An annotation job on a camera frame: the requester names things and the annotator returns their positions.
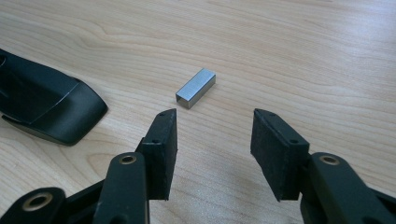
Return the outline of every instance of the black plastic object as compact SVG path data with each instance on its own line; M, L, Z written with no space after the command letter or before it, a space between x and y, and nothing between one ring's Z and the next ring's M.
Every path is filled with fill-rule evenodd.
M103 181L68 198L57 188L27 193L0 224L149 223L149 200L169 198L177 158L177 111L158 114L138 147L113 158Z
M81 80L0 49L0 112L27 133L73 146L107 106Z
M255 109L250 149L277 200L297 200L297 172L309 143L278 115Z
M254 111L251 153L280 200L297 200L304 223L396 223L396 200L367 188L349 164L309 144L278 115Z

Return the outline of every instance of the metal block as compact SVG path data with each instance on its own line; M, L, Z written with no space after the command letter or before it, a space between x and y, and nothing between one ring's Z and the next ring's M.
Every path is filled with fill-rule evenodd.
M176 93L176 101L190 109L215 83L216 74L203 68Z

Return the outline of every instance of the wooden table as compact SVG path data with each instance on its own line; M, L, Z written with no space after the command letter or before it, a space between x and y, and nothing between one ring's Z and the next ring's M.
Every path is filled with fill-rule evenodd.
M82 79L107 103L73 147L0 121L0 215L30 190L76 193L177 109L170 200L152 223L302 223L250 155L253 109L396 197L394 1L2 0L0 48ZM190 110L175 93L202 67L217 83Z

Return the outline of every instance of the light wood tabletop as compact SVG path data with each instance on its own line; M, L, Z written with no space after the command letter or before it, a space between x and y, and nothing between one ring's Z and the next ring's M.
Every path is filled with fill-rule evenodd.
M392 0L2 0L0 49L83 80L109 110L73 147L0 120L0 216L33 189L102 180L170 108L177 163L151 223L303 223L250 155L254 108L396 197L395 21ZM217 83L189 110L175 93L201 68Z

